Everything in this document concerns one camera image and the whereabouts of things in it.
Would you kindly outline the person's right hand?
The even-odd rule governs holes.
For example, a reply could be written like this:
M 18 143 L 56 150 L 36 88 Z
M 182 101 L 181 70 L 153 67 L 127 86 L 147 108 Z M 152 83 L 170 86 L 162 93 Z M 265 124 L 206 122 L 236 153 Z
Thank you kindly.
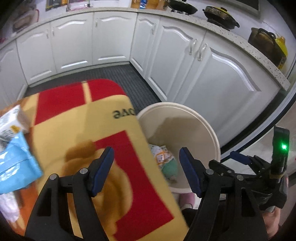
M 272 238 L 279 230 L 281 209 L 275 207 L 273 212 L 264 212 L 262 214 L 268 238 Z

